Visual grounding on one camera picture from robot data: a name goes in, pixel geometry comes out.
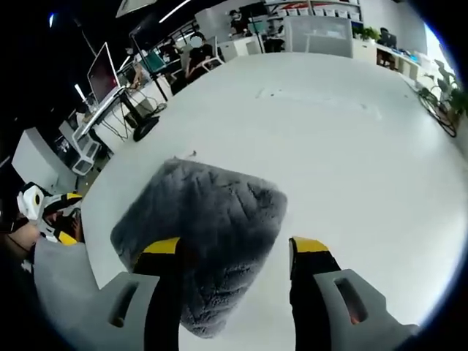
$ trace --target box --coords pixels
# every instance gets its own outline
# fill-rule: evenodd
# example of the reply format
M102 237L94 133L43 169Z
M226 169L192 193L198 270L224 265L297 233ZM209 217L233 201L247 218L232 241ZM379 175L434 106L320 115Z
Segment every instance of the box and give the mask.
M323 9L314 9L314 13L316 16L325 16Z
M359 20L361 21L361 14L359 12L350 12L351 20Z
M340 18L348 18L348 11L338 10L338 17Z
M325 9L325 15L327 17L336 17L335 9Z
M309 8L308 7L303 7L299 9L299 15L300 16L308 16L309 15Z
M287 14L289 16L297 16L298 15L298 9L287 9Z

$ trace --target monitor stand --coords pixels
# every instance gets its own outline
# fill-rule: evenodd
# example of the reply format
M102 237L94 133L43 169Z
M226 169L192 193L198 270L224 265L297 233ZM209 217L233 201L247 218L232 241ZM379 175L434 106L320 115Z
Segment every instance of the monitor stand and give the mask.
M130 102L126 91L122 91L122 93L119 96L119 99L121 103L129 109L129 112L132 115L133 119L135 120L135 122L137 122L137 127L133 132L133 140L138 142L142 140L153 129L153 127L158 124L159 117L152 116L157 112L157 110L143 117L135 108L135 106L133 106Z

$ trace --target white storage box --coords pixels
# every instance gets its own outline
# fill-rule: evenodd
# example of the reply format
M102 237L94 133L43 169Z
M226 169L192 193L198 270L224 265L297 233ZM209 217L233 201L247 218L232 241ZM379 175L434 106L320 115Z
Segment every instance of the white storage box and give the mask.
M289 16L297 16L298 15L298 9L287 9L287 14Z
M361 20L361 14L359 12L350 12L350 18L352 20Z
M325 16L323 9L314 9L314 13L316 16Z
M325 15L326 15L327 17L336 17L336 11L335 11L335 10L326 9L326 10L325 10Z
M300 16L308 16L309 15L309 8L308 7L303 7L299 9L299 15Z
M338 10L338 17L340 18L348 18L348 11Z

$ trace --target fuzzy gray towel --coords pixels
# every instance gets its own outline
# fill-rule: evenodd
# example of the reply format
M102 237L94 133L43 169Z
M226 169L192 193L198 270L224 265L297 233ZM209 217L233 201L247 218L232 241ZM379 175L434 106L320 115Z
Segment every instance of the fuzzy gray towel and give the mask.
M286 206L286 196L272 183L171 159L110 238L130 269L155 241L179 236L196 248L200 264L184 279L181 322L193 334L212 338L260 272Z

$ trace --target white tabletop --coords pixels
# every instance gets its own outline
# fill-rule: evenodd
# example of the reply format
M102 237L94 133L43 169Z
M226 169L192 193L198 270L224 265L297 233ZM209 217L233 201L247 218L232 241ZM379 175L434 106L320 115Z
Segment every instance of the white tabletop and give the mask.
M110 232L158 167L187 158L265 178L288 196L276 244L213 340L181 327L181 350L291 350L287 239L316 238L421 324L468 232L466 162L395 72L310 53L245 56L170 102L148 137L109 161L83 202L99 287L124 266Z

